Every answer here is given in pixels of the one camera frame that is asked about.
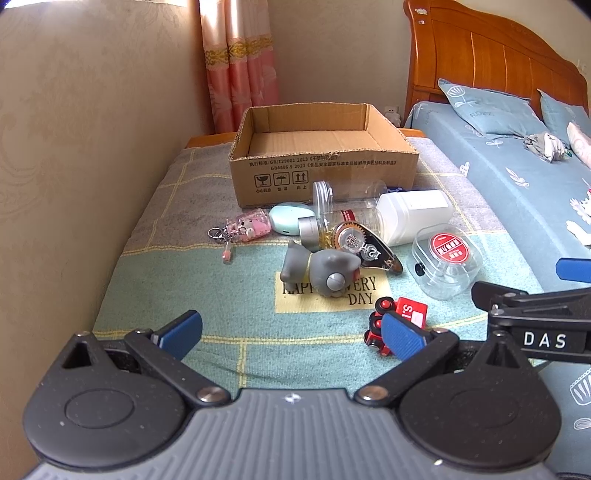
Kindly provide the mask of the mint green earbuds case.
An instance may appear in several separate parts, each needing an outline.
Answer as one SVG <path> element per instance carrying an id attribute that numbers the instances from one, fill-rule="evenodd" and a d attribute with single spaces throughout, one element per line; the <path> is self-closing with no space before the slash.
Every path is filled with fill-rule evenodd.
<path id="1" fill-rule="evenodd" d="M 269 212 L 273 231 L 286 236 L 298 236 L 300 234 L 298 220 L 314 215 L 315 213 L 310 207 L 296 202 L 277 204 Z"/>

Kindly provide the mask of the clear round box red label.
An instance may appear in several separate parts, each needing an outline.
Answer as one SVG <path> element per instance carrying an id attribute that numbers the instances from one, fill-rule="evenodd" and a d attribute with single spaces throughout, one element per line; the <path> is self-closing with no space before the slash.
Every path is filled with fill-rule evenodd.
<path id="1" fill-rule="evenodd" d="M 423 292 L 436 300 L 449 300 L 468 290 L 483 266 L 480 249 L 451 224 L 421 229 L 411 254 L 410 273 Z"/>

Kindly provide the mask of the blue bed sheet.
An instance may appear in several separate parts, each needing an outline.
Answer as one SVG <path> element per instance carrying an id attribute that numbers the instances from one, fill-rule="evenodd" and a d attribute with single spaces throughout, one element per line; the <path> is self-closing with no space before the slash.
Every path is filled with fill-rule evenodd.
<path id="1" fill-rule="evenodd" d="M 420 102 L 408 118 L 477 188 L 530 265 L 545 291 L 577 288 L 555 269 L 561 258 L 590 255 L 566 228 L 583 226 L 590 171 L 576 157 L 547 163 L 519 137 L 481 134 L 448 104 Z M 590 367 L 552 362 L 541 376 L 555 396 L 563 426 L 549 458 L 559 473 L 590 471 Z"/>

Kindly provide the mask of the large white plastic bottle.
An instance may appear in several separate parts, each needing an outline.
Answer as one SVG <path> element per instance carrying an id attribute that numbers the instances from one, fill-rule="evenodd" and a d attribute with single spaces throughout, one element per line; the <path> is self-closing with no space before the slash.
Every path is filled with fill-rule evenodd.
<path id="1" fill-rule="evenodd" d="M 389 246 L 412 243 L 419 231 L 446 224 L 454 214 L 452 201 L 442 190 L 384 193 L 376 209 L 378 235 Z"/>

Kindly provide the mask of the blue pillow far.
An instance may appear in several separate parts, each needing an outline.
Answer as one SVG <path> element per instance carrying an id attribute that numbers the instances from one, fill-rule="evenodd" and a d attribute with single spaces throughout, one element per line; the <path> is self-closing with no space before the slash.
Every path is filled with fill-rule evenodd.
<path id="1" fill-rule="evenodd" d="M 590 136 L 590 118 L 582 106 L 563 103 L 542 90 L 539 93 L 541 95 L 543 121 L 550 133 L 559 138 L 566 148 L 571 148 L 567 135 L 569 123 L 576 124 L 583 133 Z"/>

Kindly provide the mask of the blue pillow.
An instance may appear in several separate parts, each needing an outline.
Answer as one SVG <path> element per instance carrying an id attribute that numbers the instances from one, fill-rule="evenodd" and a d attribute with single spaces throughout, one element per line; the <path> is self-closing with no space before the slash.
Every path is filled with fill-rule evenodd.
<path id="1" fill-rule="evenodd" d="M 482 135 L 527 137 L 547 132 L 529 102 L 521 97 L 444 78 L 438 79 L 438 86 L 455 112 Z"/>
<path id="2" fill-rule="evenodd" d="M 541 95 L 543 121 L 550 133 L 559 138 L 566 148 L 571 148 L 567 135 L 569 123 L 576 124 L 583 133 L 590 136 L 590 118 L 582 106 L 563 103 L 542 90 L 539 93 Z"/>

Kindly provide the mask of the correction tape dispenser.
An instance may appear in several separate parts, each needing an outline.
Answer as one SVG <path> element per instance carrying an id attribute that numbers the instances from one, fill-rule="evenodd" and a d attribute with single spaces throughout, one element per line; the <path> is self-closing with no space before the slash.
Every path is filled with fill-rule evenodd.
<path id="1" fill-rule="evenodd" d="M 401 275 L 404 267 L 390 246 L 359 222 L 342 222 L 332 232 L 332 244 L 361 259 L 363 268 L 382 269 Z"/>

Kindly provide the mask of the blue pillow near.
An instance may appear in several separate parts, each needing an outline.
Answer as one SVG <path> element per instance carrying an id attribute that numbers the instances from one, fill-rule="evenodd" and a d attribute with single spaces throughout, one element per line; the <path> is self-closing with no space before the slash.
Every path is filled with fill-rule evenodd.
<path id="1" fill-rule="evenodd" d="M 527 137 L 547 132 L 529 102 L 521 97 L 444 78 L 438 79 L 438 86 L 455 112 L 482 135 Z"/>

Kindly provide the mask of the empty clear plastic jar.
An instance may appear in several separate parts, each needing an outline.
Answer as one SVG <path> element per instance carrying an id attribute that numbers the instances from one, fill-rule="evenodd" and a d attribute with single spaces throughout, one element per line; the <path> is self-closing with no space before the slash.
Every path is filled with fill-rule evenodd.
<path id="1" fill-rule="evenodd" d="M 315 217 L 325 224 L 355 221 L 377 229 L 380 214 L 377 203 L 390 190 L 382 180 L 315 181 L 311 187 Z"/>

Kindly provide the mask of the clear jar with gold capsules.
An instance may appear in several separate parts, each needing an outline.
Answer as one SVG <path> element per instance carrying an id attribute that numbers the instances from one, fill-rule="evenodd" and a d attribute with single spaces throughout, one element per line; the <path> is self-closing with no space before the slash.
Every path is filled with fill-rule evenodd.
<path id="1" fill-rule="evenodd" d="M 334 247 L 332 232 L 339 224 L 358 222 L 374 233 L 380 234 L 383 221 L 375 208 L 335 210 L 325 214 L 297 219 L 301 245 L 311 252 Z"/>

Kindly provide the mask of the patterned table blanket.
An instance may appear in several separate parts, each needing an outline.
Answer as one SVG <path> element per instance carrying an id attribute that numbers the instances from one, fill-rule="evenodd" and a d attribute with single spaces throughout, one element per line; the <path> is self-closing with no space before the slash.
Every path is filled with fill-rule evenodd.
<path id="1" fill-rule="evenodd" d="M 287 290 L 280 269 L 287 238 L 271 234 L 232 250 L 208 231 L 238 214 L 229 146 L 185 149 L 171 163 L 117 262 L 94 325 L 100 338 L 158 328 L 193 309 L 204 321 L 186 363 L 229 391 L 249 388 L 356 390 L 394 366 L 363 343 L 382 296 L 427 304 L 427 321 L 466 339 L 486 334 L 468 293 L 428 298 L 413 276 L 363 271 L 342 297 L 303 284 Z"/>

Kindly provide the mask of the open cardboard box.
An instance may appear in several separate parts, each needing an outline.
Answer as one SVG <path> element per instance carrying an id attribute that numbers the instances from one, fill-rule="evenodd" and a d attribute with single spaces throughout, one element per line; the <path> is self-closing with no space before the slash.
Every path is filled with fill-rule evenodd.
<path id="1" fill-rule="evenodd" d="M 250 107 L 228 160 L 239 207 L 253 208 L 311 201 L 317 181 L 410 189 L 419 153 L 375 106 L 317 102 Z"/>

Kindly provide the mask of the wooden bed headboard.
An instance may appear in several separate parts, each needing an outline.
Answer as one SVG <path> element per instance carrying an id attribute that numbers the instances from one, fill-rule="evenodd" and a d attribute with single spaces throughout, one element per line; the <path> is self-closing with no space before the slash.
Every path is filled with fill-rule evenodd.
<path id="1" fill-rule="evenodd" d="M 588 107 L 587 81 L 527 27 L 457 1 L 406 1 L 411 59 L 405 116 L 420 101 L 447 101 L 438 80 L 522 97 L 541 115 L 541 92 Z"/>

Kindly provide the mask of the pink floral curtain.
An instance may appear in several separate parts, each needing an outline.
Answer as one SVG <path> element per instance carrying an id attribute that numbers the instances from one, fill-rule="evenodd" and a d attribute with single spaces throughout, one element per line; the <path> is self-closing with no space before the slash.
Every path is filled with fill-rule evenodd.
<path id="1" fill-rule="evenodd" d="M 269 3 L 201 1 L 199 11 L 214 127 L 232 132 L 245 110 L 280 98 Z"/>

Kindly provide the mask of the pink cat keychain bottle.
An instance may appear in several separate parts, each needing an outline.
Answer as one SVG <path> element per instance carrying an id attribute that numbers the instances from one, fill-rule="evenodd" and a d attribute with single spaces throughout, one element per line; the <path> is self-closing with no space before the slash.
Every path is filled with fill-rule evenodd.
<path id="1" fill-rule="evenodd" d="M 233 246 L 249 243 L 266 237 L 271 232 L 270 216 L 263 209 L 251 210 L 225 221 L 222 227 L 213 227 L 207 235 L 216 243 L 223 244 L 222 262 L 232 261 Z"/>

